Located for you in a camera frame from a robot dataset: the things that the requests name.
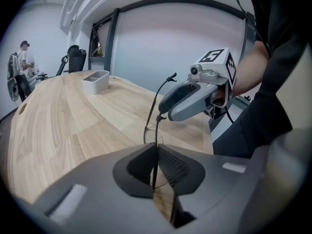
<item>black cable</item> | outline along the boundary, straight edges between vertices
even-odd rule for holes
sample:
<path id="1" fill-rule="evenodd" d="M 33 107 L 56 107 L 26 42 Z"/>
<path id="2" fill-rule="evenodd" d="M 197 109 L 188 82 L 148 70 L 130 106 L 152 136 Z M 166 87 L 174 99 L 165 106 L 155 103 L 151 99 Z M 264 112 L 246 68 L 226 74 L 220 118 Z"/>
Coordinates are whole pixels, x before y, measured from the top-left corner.
<path id="1" fill-rule="evenodd" d="M 161 112 L 159 112 L 159 115 L 156 118 L 156 128 L 155 128 L 155 144 L 158 146 L 157 137 L 158 137 L 158 125 L 161 120 L 166 119 L 161 116 Z M 158 170 L 158 157 L 156 158 L 156 162 L 154 165 L 154 171 L 153 171 L 153 180 L 152 180 L 152 188 L 155 189 L 156 186 L 156 178 L 157 178 L 157 170 Z"/>
<path id="2" fill-rule="evenodd" d="M 230 113 L 229 113 L 228 108 L 227 108 L 226 106 L 225 106 L 224 108 L 225 108 L 226 115 L 228 116 L 229 120 L 230 120 L 232 123 L 234 123 L 234 121 L 232 120 L 232 118 L 231 118 L 231 116 L 230 116 Z"/>
<path id="3" fill-rule="evenodd" d="M 155 188 L 162 187 L 162 186 L 164 186 L 164 185 L 166 185 L 166 184 L 168 184 L 168 182 L 165 182 L 165 183 L 163 183 L 162 185 L 155 186 Z"/>
<path id="4" fill-rule="evenodd" d="M 152 112 L 154 110 L 154 107 L 155 107 L 155 104 L 156 104 L 156 98 L 157 98 L 157 95 L 159 93 L 159 91 L 161 90 L 161 88 L 163 87 L 163 85 L 165 85 L 167 82 L 169 81 L 174 81 L 176 82 L 176 80 L 174 80 L 173 78 L 176 77 L 176 73 L 174 73 L 172 76 L 169 76 L 165 81 L 164 83 L 158 88 L 156 94 L 155 94 L 155 97 L 154 97 L 154 100 L 153 100 L 153 103 L 152 103 L 152 106 L 151 106 L 151 109 L 150 109 L 150 112 L 148 114 L 148 118 L 147 118 L 147 121 L 146 121 L 146 125 L 144 127 L 144 133 L 143 133 L 143 143 L 145 144 L 146 141 L 145 141 L 145 134 L 147 132 L 147 130 L 149 130 L 149 128 L 147 127 L 148 126 L 148 123 L 150 123 L 150 119 L 151 119 L 151 116 L 152 116 Z"/>
<path id="5" fill-rule="evenodd" d="M 256 26 L 255 26 L 255 23 L 253 22 L 253 20 L 251 20 L 251 18 L 247 15 L 246 11 L 242 8 L 242 6 L 240 5 L 239 0 L 236 0 L 236 2 L 237 2 L 237 4 L 238 4 L 239 8 L 241 9 L 241 11 L 244 13 L 244 16 L 246 17 L 246 19 L 248 19 L 249 22 L 253 25 L 256 34 L 258 35 L 258 37 L 260 38 L 260 40 L 263 42 L 264 47 L 265 47 L 265 49 L 266 49 L 267 52 L 268 52 L 269 58 L 271 58 L 271 52 L 270 52 L 270 50 L 269 50 L 267 44 L 264 42 L 264 40 L 263 40 L 262 36 L 260 35 L 259 31 L 257 30 L 257 28 L 256 28 Z"/>

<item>black chair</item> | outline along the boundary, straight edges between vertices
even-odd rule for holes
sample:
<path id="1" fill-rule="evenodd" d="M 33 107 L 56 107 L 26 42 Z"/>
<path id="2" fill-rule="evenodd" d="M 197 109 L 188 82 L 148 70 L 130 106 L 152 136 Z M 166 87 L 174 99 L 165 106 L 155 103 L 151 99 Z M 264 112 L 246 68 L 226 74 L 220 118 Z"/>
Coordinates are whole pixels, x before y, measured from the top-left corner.
<path id="1" fill-rule="evenodd" d="M 84 49 L 79 49 L 78 45 L 72 45 L 67 50 L 67 55 L 61 59 L 61 65 L 58 69 L 56 76 L 60 76 L 62 72 L 79 72 L 83 70 L 83 66 L 86 60 L 87 53 Z M 68 70 L 64 70 L 65 65 L 69 62 Z M 48 79 L 47 74 L 38 75 L 37 80 Z"/>

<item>person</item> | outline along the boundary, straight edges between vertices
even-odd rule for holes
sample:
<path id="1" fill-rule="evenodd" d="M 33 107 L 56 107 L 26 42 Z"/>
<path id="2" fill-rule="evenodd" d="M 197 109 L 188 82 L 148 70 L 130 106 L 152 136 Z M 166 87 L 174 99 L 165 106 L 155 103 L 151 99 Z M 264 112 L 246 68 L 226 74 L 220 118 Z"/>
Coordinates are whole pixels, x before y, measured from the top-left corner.
<path id="1" fill-rule="evenodd" d="M 15 77 L 16 82 L 18 84 L 18 90 L 19 90 L 19 96 L 21 101 L 26 100 L 26 97 L 28 97 L 31 94 L 28 81 L 26 78 L 27 75 L 27 69 L 32 68 L 33 64 L 26 63 L 26 57 L 27 57 L 27 50 L 30 44 L 27 41 L 22 41 L 20 44 L 20 49 L 17 52 L 18 55 L 18 76 Z"/>
<path id="2" fill-rule="evenodd" d="M 295 68 L 308 40 L 291 9 L 295 4 L 289 1 L 252 0 L 255 26 L 271 57 L 256 35 L 253 50 L 236 69 L 233 96 L 243 94 L 260 83 L 261 86 L 248 108 L 213 143 L 216 155 L 251 158 L 257 147 L 269 145 L 276 137 L 292 129 L 276 92 Z M 222 89 L 218 96 L 224 97 Z"/>

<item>white container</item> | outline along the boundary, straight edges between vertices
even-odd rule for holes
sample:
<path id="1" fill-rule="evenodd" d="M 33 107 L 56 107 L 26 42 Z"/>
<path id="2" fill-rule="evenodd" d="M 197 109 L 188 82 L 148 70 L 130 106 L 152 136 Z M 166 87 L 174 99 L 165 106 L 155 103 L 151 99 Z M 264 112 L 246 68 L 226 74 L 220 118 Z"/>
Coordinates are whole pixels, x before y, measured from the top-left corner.
<path id="1" fill-rule="evenodd" d="M 108 88 L 109 71 L 99 70 L 82 80 L 86 94 L 95 95 Z"/>

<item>wooden table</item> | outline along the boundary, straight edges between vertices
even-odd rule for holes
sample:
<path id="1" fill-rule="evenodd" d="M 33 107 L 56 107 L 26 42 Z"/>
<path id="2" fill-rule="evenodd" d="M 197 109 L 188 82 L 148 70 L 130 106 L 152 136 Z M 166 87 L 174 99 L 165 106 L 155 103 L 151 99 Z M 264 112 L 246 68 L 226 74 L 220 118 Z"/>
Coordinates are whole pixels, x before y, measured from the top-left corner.
<path id="1" fill-rule="evenodd" d="M 14 115 L 8 153 L 9 188 L 30 203 L 83 161 L 143 143 L 155 94 L 110 77 L 107 90 L 86 95 L 81 80 L 92 72 L 41 82 Z M 151 117 L 151 129 L 155 129 L 161 98 Z M 159 133 L 166 144 L 213 153 L 208 120 L 204 114 L 183 122 L 163 120 Z M 166 201 L 164 195 L 169 190 L 169 185 L 159 187 L 156 203 Z"/>

